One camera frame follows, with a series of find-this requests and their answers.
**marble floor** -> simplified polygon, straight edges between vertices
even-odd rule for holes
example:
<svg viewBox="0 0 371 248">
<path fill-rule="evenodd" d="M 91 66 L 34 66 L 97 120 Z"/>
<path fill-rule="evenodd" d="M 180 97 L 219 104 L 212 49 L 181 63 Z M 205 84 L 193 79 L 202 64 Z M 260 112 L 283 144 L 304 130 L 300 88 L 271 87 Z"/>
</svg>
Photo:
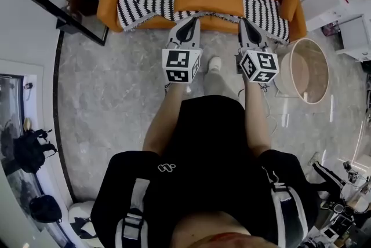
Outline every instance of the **marble floor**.
<svg viewBox="0 0 371 248">
<path fill-rule="evenodd" d="M 165 95 L 161 49 L 168 33 L 110 32 L 105 47 L 80 34 L 66 34 L 60 59 L 58 109 L 63 152 L 78 199 L 97 196 L 114 154 L 141 150 L 146 130 Z M 308 105 L 300 99 L 276 97 L 274 84 L 265 95 L 271 112 L 270 129 L 275 130 L 273 149 L 295 154 L 309 173 L 306 165 L 316 151 L 321 157 L 326 151 L 323 158 L 332 161 L 331 167 L 341 164 L 339 159 L 356 160 L 369 153 L 369 135 L 368 127 L 363 126 L 366 133 L 359 138 L 366 108 L 366 75 L 360 63 L 344 54 L 337 56 L 334 40 L 320 31 L 308 36 L 322 47 L 328 59 L 330 86 L 324 100 Z M 221 73 L 238 93 L 243 82 L 235 74 L 237 36 L 202 32 L 201 47 L 201 71 L 187 97 L 202 95 L 202 70 L 213 55 L 222 58 Z M 311 173 L 308 177 L 315 179 Z"/>
</svg>

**shoe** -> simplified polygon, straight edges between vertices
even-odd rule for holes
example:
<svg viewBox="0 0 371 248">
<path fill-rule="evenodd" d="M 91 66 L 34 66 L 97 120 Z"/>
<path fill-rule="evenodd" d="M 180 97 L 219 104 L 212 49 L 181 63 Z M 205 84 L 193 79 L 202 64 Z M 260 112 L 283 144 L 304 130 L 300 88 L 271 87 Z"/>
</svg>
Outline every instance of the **shoe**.
<svg viewBox="0 0 371 248">
<path fill-rule="evenodd" d="M 211 70 L 220 71 L 221 69 L 221 58 L 219 56 L 213 56 L 209 60 L 209 72 Z"/>
<path fill-rule="evenodd" d="M 313 154 L 312 158 L 309 160 L 309 162 L 307 163 L 307 165 L 311 166 L 313 165 L 315 162 L 319 162 L 320 158 L 320 154 L 319 152 L 317 151 L 315 154 Z"/>
</svg>

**shoulder strap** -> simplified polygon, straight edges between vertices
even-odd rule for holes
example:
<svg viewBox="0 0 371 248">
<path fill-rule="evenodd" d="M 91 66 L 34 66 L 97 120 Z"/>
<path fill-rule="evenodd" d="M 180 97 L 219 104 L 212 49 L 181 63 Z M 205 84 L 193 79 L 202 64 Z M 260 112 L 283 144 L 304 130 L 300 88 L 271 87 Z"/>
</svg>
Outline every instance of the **shoulder strap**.
<svg viewBox="0 0 371 248">
<path fill-rule="evenodd" d="M 48 136 L 48 133 L 50 133 L 52 130 L 48 130 L 48 131 L 45 131 L 45 130 L 37 130 L 36 132 L 30 132 L 28 131 L 28 133 L 30 134 L 29 136 L 27 136 L 27 142 L 29 144 L 32 144 L 37 138 L 43 138 L 45 141 L 46 141 L 46 138 Z"/>
<path fill-rule="evenodd" d="M 58 150 L 55 148 L 55 146 L 54 146 L 52 143 L 50 143 L 50 142 L 47 143 L 47 144 L 42 144 L 42 145 L 40 146 L 40 148 L 41 148 L 41 151 L 42 151 L 42 152 L 46 152 L 46 151 L 50 151 L 50 150 L 54 151 L 53 154 L 47 156 L 48 158 L 50 158 L 51 156 L 53 156 L 55 153 L 58 152 Z"/>
<path fill-rule="evenodd" d="M 277 220 L 277 244 L 280 248 L 297 247 L 308 234 L 307 219 L 300 197 L 292 187 L 279 182 L 274 171 L 269 174 L 264 167 L 263 169 L 271 184 L 271 196 Z M 295 226 L 301 229 L 298 232 L 291 232 L 291 228 Z"/>
<path fill-rule="evenodd" d="M 136 179 L 130 209 L 116 227 L 115 248 L 148 248 L 148 225 L 143 218 L 143 199 L 149 184 L 149 180 Z"/>
</svg>

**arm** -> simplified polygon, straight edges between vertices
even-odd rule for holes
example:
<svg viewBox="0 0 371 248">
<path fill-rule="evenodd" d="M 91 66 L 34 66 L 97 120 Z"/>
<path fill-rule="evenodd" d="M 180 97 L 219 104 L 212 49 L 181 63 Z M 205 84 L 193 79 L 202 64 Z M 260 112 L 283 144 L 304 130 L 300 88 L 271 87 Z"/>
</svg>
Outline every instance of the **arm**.
<svg viewBox="0 0 371 248">
<path fill-rule="evenodd" d="M 256 157 L 271 149 L 271 137 L 265 117 L 264 99 L 258 83 L 250 83 L 245 77 L 245 127 L 248 146 Z"/>
<path fill-rule="evenodd" d="M 143 151 L 152 151 L 161 155 L 167 146 L 176 124 L 183 98 L 185 84 L 173 83 L 163 100 L 146 134 Z"/>
</svg>

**laundry basket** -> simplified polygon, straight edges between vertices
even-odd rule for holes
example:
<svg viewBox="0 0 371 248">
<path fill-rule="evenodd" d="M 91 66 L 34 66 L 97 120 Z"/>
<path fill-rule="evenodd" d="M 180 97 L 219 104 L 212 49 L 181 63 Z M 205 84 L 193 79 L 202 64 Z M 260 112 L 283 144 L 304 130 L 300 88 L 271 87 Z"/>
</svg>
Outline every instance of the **laundry basket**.
<svg viewBox="0 0 371 248">
<path fill-rule="evenodd" d="M 317 104 L 329 86 L 329 68 L 322 49 L 308 38 L 291 43 L 278 54 L 280 73 L 274 79 L 278 90 L 299 97 L 308 104 Z"/>
</svg>

